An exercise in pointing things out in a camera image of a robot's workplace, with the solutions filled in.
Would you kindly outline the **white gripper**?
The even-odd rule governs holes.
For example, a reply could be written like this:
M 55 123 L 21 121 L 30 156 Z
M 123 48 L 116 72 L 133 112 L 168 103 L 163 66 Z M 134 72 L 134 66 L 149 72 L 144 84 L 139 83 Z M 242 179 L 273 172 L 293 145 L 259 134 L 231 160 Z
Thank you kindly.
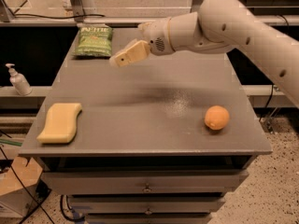
M 148 58 L 150 51 L 154 55 L 168 55 L 172 53 L 172 48 L 168 35 L 168 23 L 170 19 L 164 18 L 152 23 L 140 23 L 137 28 L 140 32 L 145 32 L 144 40 L 132 40 L 123 49 L 110 57 L 111 66 L 123 67 L 132 63 L 143 61 Z

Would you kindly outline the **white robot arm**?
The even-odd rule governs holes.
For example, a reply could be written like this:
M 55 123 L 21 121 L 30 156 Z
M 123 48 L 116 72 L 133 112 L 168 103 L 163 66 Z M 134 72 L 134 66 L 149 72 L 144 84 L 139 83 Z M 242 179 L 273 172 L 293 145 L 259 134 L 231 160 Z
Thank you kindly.
M 141 23 L 138 29 L 142 38 L 114 54 L 111 65 L 181 50 L 214 54 L 238 49 L 299 106 L 299 42 L 259 21 L 238 0 L 204 0 L 193 13 Z

